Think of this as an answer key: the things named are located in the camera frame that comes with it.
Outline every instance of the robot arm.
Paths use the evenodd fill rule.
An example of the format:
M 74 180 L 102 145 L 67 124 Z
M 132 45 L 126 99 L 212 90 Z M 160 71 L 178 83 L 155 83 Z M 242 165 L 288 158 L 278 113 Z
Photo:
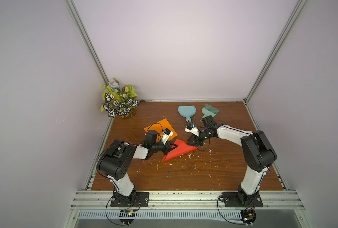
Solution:
M 163 131 L 159 142 L 156 142 L 157 135 L 157 131 L 149 130 L 140 146 L 116 139 L 99 157 L 96 169 L 101 171 L 103 176 L 109 178 L 115 186 L 116 192 L 113 194 L 113 198 L 115 203 L 121 207 L 131 206 L 136 199 L 135 185 L 127 174 L 132 159 L 148 159 L 153 153 L 162 151 L 167 154 L 178 147 L 167 141 L 173 135 L 169 129 Z
M 202 146 L 204 140 L 217 137 L 242 146 L 248 167 L 244 180 L 239 185 L 237 199 L 240 205 L 251 205 L 254 196 L 259 192 L 264 175 L 276 160 L 274 149 L 262 131 L 243 131 L 217 124 L 212 116 L 202 120 L 206 128 L 201 132 L 193 124 L 186 127 L 185 131 L 193 133 L 188 139 L 188 145 Z

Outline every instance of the artificial plant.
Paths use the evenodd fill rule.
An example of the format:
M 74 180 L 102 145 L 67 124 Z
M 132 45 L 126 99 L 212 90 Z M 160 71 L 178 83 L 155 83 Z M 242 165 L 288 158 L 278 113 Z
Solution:
M 113 79 L 115 82 L 109 83 L 108 86 L 102 85 L 102 89 L 105 89 L 102 93 L 105 103 L 101 106 L 101 111 L 106 110 L 110 117 L 128 115 L 132 108 L 140 104 L 139 101 L 135 100 L 137 98 L 135 88 L 131 85 L 125 85 L 120 89 L 119 81 Z

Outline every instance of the hand brush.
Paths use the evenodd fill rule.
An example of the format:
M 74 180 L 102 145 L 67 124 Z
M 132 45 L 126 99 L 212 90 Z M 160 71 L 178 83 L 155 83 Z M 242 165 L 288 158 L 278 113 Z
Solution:
M 218 110 L 217 108 L 214 108 L 212 106 L 210 106 L 209 104 L 206 104 L 204 106 L 204 108 L 202 109 L 202 113 L 204 114 L 204 116 L 202 117 L 202 119 L 206 116 L 216 116 L 216 114 L 219 112 L 220 110 Z

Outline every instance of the white wall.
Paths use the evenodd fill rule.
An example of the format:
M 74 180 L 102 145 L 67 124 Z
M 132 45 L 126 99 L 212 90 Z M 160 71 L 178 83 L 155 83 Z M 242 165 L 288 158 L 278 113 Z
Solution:
M 107 126 L 102 83 L 62 0 L 0 1 L 0 227 L 62 226 Z
M 244 98 L 297 0 L 74 0 L 109 78 L 139 98 Z
M 338 227 L 338 1 L 308 2 L 249 104 L 315 227 Z

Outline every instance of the folded red paper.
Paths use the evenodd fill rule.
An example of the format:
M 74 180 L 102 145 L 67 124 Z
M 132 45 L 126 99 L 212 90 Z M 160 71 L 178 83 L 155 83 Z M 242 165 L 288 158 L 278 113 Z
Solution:
M 196 149 L 195 146 L 188 146 L 186 142 L 176 139 L 175 144 L 178 145 L 177 148 L 173 149 L 171 152 L 169 152 L 167 155 L 164 156 L 163 160 L 161 162 L 165 162 L 171 158 L 178 157 L 182 154 L 191 152 Z

